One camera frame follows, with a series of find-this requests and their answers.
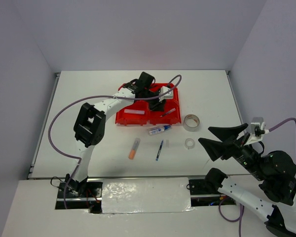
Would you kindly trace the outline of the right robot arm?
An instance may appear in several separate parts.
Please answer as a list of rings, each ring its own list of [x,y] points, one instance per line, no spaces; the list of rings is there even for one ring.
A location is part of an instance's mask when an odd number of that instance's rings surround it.
[[[204,178],[205,189],[220,192],[255,213],[266,228],[277,237],[296,237],[296,164],[284,151],[273,151],[263,156],[252,146],[261,143],[265,129],[263,118],[254,118],[251,133],[239,134],[248,127],[209,127],[217,140],[199,138],[212,161],[234,158],[256,180],[267,196],[263,200],[239,186],[217,168],[211,168]]]

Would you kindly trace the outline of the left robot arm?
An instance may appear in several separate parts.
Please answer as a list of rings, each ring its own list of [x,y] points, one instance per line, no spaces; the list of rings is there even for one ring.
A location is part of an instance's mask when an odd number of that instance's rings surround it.
[[[100,143],[105,134],[106,121],[138,99],[147,100],[149,108],[163,108],[169,87],[163,86],[157,91],[151,90],[154,77],[142,72],[138,79],[125,83],[112,98],[96,104],[84,103],[74,124],[77,154],[80,158],[78,168],[72,175],[67,174],[65,181],[69,191],[76,197],[81,197],[87,190],[88,166],[95,146]]]

